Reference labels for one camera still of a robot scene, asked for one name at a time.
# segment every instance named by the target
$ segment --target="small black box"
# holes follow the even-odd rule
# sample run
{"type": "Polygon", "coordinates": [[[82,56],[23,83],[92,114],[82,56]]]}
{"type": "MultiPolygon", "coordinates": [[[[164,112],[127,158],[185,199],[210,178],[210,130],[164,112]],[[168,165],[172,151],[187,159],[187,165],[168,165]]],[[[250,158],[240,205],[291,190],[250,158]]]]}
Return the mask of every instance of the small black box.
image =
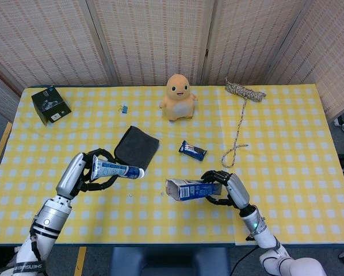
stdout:
{"type": "Polygon", "coordinates": [[[32,95],[32,100],[36,113],[38,113],[44,125],[48,121],[55,122],[71,112],[53,86],[32,95]]]}

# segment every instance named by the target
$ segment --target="black cloth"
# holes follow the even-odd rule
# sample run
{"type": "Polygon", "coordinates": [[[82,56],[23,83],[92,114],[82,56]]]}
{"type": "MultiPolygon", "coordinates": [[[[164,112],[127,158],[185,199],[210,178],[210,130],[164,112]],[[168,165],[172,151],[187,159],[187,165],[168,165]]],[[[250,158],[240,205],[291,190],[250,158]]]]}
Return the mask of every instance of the black cloth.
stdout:
{"type": "Polygon", "coordinates": [[[159,140],[131,126],[114,149],[116,161],[146,170],[159,147],[159,140]]]}

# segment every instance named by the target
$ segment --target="wall panel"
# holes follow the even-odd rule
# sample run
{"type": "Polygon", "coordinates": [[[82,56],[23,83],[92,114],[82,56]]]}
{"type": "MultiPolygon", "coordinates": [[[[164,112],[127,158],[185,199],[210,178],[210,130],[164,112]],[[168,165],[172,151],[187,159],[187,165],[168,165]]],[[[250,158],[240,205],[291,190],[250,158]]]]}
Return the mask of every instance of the wall panel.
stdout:
{"type": "Polygon", "coordinates": [[[0,114],[13,122],[20,98],[0,80],[0,114]]]}
{"type": "Polygon", "coordinates": [[[121,85],[200,82],[214,1],[94,0],[121,85]]]}
{"type": "Polygon", "coordinates": [[[314,0],[266,78],[270,84],[316,83],[329,120],[344,110],[344,1],[314,0]]]}
{"type": "Polygon", "coordinates": [[[302,0],[217,1],[204,83],[223,85],[227,76],[243,85],[261,84],[303,6],[302,0]]]}
{"type": "Polygon", "coordinates": [[[0,63],[24,87],[109,83],[72,0],[0,1],[0,63]]]}

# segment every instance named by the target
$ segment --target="stuffed toy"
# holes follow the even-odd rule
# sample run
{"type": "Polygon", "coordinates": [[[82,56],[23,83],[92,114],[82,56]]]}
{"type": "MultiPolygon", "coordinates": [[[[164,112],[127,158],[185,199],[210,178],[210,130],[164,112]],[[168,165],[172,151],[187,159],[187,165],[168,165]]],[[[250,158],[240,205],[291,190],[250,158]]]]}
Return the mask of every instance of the stuffed toy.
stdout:
{"type": "Polygon", "coordinates": [[[167,119],[175,121],[178,118],[192,118],[194,115],[194,101],[197,97],[190,93],[188,79],[183,75],[175,74],[167,82],[166,95],[159,104],[164,108],[167,119]]]}

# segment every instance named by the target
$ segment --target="robotic arm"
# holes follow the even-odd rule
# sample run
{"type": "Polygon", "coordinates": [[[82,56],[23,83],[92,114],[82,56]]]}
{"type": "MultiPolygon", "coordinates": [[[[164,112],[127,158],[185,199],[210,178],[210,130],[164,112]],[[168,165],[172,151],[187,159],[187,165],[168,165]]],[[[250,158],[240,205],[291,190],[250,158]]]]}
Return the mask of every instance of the robotic arm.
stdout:
{"type": "Polygon", "coordinates": [[[317,260],[311,258],[294,260],[289,256],[287,250],[269,230],[259,209],[249,203],[249,193],[236,174],[229,174],[225,171],[207,171],[201,179],[205,183],[217,181],[225,186],[228,191],[227,200],[216,200],[212,197],[207,197],[207,200],[216,205],[233,205],[240,210],[239,215],[250,231],[247,240],[255,240],[259,247],[268,249],[259,258],[262,267],[268,274],[326,276],[322,265],[317,260]]]}
{"type": "Polygon", "coordinates": [[[104,149],[97,149],[88,154],[77,154],[59,181],[54,198],[47,200],[39,212],[34,216],[30,226],[29,236],[21,246],[16,256],[16,265],[6,270],[0,276],[35,276],[45,272],[45,260],[48,258],[56,239],[71,213],[71,200],[80,191],[103,190],[110,187],[118,175],[112,176],[102,184],[92,183],[90,180],[93,156],[103,155],[108,161],[115,163],[113,156],[104,149]]]}

